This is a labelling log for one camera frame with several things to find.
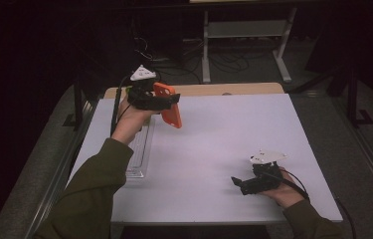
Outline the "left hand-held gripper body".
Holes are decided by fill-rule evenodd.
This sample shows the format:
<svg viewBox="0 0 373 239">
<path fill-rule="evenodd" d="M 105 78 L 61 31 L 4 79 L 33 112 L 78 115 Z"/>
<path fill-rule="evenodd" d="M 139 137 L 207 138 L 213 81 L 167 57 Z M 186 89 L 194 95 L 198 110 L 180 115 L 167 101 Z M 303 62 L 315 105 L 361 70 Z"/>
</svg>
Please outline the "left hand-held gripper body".
<svg viewBox="0 0 373 239">
<path fill-rule="evenodd" d="M 159 83 L 156 73 L 140 65 L 131 75 L 132 89 L 127 94 L 128 102 L 139 110 L 160 111 L 153 85 Z"/>
</svg>

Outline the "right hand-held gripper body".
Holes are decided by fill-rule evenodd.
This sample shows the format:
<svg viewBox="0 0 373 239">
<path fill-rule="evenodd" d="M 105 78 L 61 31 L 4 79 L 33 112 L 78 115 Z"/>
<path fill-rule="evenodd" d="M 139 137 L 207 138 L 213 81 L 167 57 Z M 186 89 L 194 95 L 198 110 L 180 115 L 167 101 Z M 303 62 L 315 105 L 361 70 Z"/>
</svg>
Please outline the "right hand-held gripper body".
<svg viewBox="0 0 373 239">
<path fill-rule="evenodd" d="M 277 189 L 283 176 L 278 166 L 278 161 L 286 159 L 286 154 L 278 151 L 260 149 L 250 157 L 254 178 L 240 183 L 244 195 L 257 194 L 263 191 Z"/>
</svg>

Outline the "orange phone case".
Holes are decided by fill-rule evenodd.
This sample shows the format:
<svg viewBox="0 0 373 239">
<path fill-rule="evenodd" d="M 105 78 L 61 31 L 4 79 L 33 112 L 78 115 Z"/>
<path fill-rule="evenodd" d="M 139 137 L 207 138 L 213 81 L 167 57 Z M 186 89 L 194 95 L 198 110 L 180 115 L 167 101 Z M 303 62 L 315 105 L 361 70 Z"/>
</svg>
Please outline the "orange phone case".
<svg viewBox="0 0 373 239">
<path fill-rule="evenodd" d="M 178 108 L 180 95 L 176 93 L 173 87 L 162 83 L 155 83 L 153 90 L 158 99 L 163 120 L 176 128 L 180 128 L 182 126 Z"/>
</svg>

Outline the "clear plastic tray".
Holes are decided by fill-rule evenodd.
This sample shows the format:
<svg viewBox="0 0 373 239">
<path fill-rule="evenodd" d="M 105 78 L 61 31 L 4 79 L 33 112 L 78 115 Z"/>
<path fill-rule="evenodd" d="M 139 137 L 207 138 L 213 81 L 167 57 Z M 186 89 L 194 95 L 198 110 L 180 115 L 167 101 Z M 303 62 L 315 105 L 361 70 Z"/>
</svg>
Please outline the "clear plastic tray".
<svg viewBox="0 0 373 239">
<path fill-rule="evenodd" d="M 155 120 L 151 118 L 135 135 L 133 142 L 129 144 L 133 155 L 126 170 L 127 177 L 143 178 L 146 175 L 154 128 Z"/>
</svg>

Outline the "person's left hand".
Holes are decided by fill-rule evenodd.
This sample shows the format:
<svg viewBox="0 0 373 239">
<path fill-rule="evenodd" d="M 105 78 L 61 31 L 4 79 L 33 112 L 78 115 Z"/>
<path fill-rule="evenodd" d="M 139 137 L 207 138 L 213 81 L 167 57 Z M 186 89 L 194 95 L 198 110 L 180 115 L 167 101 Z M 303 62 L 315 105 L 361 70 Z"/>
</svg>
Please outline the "person's left hand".
<svg viewBox="0 0 373 239">
<path fill-rule="evenodd" d="M 157 115 L 157 112 L 138 110 L 131 106 L 127 99 L 124 99 L 119 105 L 119 120 L 111 138 L 129 145 L 145 122 L 153 115 Z"/>
</svg>

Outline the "person's right hand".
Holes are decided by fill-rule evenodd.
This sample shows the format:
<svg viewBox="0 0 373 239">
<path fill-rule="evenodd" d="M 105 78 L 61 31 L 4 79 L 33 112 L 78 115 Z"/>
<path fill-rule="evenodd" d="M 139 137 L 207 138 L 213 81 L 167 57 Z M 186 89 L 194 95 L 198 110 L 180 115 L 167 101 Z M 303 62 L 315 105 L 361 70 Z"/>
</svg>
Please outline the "person's right hand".
<svg viewBox="0 0 373 239">
<path fill-rule="evenodd" d="M 262 195 L 272 199 L 283 209 L 287 209 L 304 200 L 304 197 L 298 191 L 283 182 L 276 189 L 263 191 Z"/>
</svg>

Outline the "wooden board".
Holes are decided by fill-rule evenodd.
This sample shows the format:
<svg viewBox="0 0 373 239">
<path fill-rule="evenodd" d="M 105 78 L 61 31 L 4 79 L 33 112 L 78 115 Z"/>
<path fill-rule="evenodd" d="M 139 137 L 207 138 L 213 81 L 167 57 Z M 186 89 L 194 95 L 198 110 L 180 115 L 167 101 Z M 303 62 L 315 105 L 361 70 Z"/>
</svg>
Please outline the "wooden board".
<svg viewBox="0 0 373 239">
<path fill-rule="evenodd" d="M 182 85 L 173 86 L 176 94 L 182 97 L 221 96 L 221 95 L 261 95 L 283 94 L 279 83 L 244 83 L 244 84 L 214 84 L 214 85 Z"/>
</svg>

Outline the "black metal stand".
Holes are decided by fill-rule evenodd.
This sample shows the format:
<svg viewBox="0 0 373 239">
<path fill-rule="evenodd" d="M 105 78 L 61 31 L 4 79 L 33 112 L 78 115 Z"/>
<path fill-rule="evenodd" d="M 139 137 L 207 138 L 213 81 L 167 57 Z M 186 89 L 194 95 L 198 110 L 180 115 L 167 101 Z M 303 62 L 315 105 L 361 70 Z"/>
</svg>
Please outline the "black metal stand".
<svg viewBox="0 0 373 239">
<path fill-rule="evenodd" d="M 357 108 L 358 78 L 354 67 L 349 69 L 347 88 L 347 118 L 353 127 L 359 128 L 364 124 L 373 124 L 373 119 L 365 110 Z"/>
<path fill-rule="evenodd" d="M 82 84 L 79 79 L 76 79 L 73 84 L 74 92 L 74 112 L 67 115 L 63 126 L 72 126 L 74 130 L 78 130 L 84 121 L 84 111 L 88 102 Z"/>
</svg>

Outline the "grey metal rail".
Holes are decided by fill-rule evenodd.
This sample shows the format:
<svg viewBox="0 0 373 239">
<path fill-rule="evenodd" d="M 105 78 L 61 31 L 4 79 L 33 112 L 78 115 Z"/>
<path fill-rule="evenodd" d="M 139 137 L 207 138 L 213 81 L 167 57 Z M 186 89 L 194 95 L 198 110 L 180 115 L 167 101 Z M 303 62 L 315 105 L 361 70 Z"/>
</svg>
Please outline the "grey metal rail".
<svg viewBox="0 0 373 239">
<path fill-rule="evenodd" d="M 350 134 L 353 136 L 353 138 L 356 140 L 356 143 L 360 150 L 362 151 L 362 154 L 364 155 L 366 164 L 368 165 L 370 171 L 373 174 L 373 149 L 369 145 L 368 140 L 363 135 L 362 131 L 360 130 L 360 127 L 357 123 L 353 123 L 349 117 L 346 114 L 346 107 L 345 105 L 338 99 L 332 99 L 332 104 L 337 110 L 338 115 L 343 120 L 344 124 L 350 131 Z"/>
<path fill-rule="evenodd" d="M 66 188 L 95 107 L 96 102 L 89 101 L 81 103 L 77 110 L 58 103 L 52 113 L 29 159 L 28 179 L 38 189 L 39 198 L 23 239 L 33 238 Z"/>
</svg>

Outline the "grey metal table frame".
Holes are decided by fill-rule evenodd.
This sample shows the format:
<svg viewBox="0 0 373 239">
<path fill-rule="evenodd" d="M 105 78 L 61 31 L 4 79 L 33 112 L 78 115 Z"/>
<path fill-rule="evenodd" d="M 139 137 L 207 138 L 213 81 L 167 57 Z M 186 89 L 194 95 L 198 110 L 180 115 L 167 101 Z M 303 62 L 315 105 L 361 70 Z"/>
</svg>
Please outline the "grey metal table frame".
<svg viewBox="0 0 373 239">
<path fill-rule="evenodd" d="M 282 58 L 294 21 L 296 8 L 289 10 L 285 20 L 258 20 L 258 21 L 229 21 L 211 22 L 209 12 L 204 13 L 203 24 L 203 57 L 202 77 L 204 84 L 211 83 L 208 42 L 210 39 L 221 38 L 267 38 L 280 37 L 280 44 L 272 50 L 282 80 L 285 83 L 291 82 L 291 76 Z"/>
</svg>

